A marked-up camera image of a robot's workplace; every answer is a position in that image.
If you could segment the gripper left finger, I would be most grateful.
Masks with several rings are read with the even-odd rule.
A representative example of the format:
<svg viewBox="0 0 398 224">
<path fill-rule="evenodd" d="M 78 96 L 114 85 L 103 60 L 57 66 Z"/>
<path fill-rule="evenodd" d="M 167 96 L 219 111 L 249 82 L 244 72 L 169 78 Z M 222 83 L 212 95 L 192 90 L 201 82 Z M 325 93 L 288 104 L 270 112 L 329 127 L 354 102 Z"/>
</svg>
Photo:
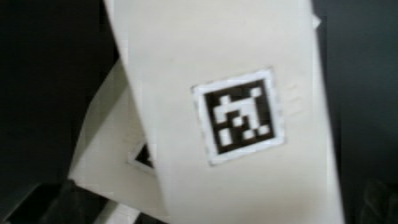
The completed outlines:
<svg viewBox="0 0 398 224">
<path fill-rule="evenodd" d="M 94 224 L 109 199 L 73 180 L 36 184 L 0 213 L 0 224 Z"/>
</svg>

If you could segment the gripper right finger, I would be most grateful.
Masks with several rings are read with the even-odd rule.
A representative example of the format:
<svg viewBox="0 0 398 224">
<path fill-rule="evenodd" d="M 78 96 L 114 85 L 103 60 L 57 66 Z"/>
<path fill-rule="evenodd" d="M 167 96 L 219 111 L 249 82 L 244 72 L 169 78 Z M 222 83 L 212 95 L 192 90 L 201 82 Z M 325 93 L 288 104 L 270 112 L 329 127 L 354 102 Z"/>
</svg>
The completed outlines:
<svg viewBox="0 0 398 224">
<path fill-rule="evenodd" d="M 398 183 L 368 182 L 357 224 L 398 224 Z"/>
</svg>

